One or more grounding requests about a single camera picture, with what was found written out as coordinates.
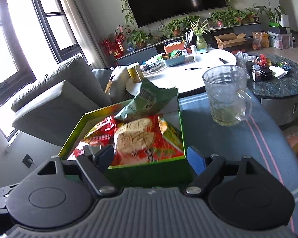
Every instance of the green snack bag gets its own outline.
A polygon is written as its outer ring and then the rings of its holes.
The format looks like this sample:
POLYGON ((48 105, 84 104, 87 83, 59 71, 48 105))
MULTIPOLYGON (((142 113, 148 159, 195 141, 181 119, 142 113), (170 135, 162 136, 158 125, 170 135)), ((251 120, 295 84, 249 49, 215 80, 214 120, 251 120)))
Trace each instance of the green snack bag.
POLYGON ((144 78, 138 94, 114 118, 127 123, 157 114, 177 93, 178 89, 175 87, 158 88, 144 78))
POLYGON ((173 50, 171 53, 170 53, 170 57, 173 57, 175 56, 177 53, 178 53, 179 50, 173 50))

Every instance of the window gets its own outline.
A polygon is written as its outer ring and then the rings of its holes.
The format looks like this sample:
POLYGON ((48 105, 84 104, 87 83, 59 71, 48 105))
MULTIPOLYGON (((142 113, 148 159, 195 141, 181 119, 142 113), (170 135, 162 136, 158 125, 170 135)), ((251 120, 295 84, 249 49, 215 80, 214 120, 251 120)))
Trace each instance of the window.
POLYGON ((85 58, 60 0, 0 0, 0 129, 8 140, 18 92, 75 55, 85 58))

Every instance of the teal basket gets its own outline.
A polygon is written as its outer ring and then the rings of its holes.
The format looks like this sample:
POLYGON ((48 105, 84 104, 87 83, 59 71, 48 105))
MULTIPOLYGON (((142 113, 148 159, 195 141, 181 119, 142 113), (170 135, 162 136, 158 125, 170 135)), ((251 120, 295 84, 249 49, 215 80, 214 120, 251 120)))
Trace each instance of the teal basket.
POLYGON ((172 59, 164 60, 164 64, 168 67, 176 66, 178 64, 184 63, 186 60, 185 55, 181 55, 172 59))

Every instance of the glass pitcher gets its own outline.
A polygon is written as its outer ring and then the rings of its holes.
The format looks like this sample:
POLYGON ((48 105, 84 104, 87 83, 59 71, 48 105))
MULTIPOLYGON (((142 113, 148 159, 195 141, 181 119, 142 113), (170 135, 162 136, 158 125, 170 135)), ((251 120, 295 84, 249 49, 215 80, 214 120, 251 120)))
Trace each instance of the glass pitcher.
POLYGON ((215 122, 231 126, 251 114, 252 99, 245 92, 248 78, 245 69, 231 65, 214 67, 203 74, 215 122))

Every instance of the tv stand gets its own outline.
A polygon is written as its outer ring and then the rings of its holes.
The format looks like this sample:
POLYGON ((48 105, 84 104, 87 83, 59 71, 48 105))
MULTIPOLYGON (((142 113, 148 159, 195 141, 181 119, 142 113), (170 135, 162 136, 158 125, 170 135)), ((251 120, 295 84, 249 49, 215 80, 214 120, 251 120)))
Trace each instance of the tv stand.
MULTIPOLYGON (((249 24, 243 24, 243 25, 238 25, 238 26, 232 26, 231 28, 229 27, 216 27, 212 30, 210 30, 210 33, 208 34, 203 34, 203 37, 205 41, 212 46, 212 48, 218 48, 217 47, 217 42, 213 36, 219 36, 223 34, 228 34, 228 33, 235 33, 235 34, 241 34, 245 33, 246 37, 252 37, 253 32, 259 32, 263 31, 261 23, 249 23, 249 24)), ((173 37, 170 39, 166 39, 161 42, 157 42, 155 44, 148 45, 142 49, 138 49, 133 53, 127 53, 123 55, 122 57, 117 59, 118 65, 127 65, 131 63, 138 62, 140 65, 144 61, 148 61, 151 57, 164 53, 164 43, 170 42, 170 41, 177 41, 185 38, 185 35, 178 36, 178 37, 173 37)))

